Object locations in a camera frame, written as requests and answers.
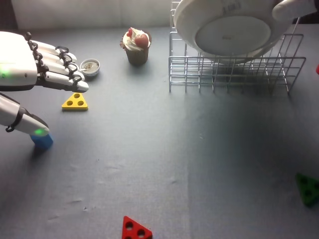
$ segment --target cupcake wrapper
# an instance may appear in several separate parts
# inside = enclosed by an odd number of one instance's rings
[[[146,31],[144,31],[144,32],[149,36],[150,43],[152,44],[151,35]],[[148,57],[149,57],[149,48],[150,47],[148,47],[147,49],[143,49],[141,51],[128,50],[123,43],[123,37],[122,37],[122,41],[120,42],[120,46],[125,50],[126,55],[128,57],[128,60],[132,65],[141,66],[147,62]]]

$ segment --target metal wire rack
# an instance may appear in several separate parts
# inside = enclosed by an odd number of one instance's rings
[[[177,33],[173,18],[181,0],[171,0],[168,75],[169,91],[172,85],[239,87],[244,92],[248,86],[263,86],[270,94],[277,86],[283,86],[289,94],[306,61],[296,56],[303,40],[302,34],[295,34],[299,19],[292,34],[284,34],[282,39],[266,54],[250,57],[203,57],[188,46]]]

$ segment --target blue cube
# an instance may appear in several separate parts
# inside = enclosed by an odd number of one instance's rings
[[[50,133],[46,136],[30,135],[30,137],[37,148],[48,149],[53,144],[53,138]]]

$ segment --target white backdrop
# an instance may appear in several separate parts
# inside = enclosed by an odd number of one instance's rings
[[[12,0],[20,29],[168,26],[170,0]]]

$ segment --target cupcake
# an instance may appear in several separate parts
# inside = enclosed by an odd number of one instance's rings
[[[131,27],[122,37],[120,46],[125,50],[132,65],[141,66],[148,60],[151,42],[149,33]]]

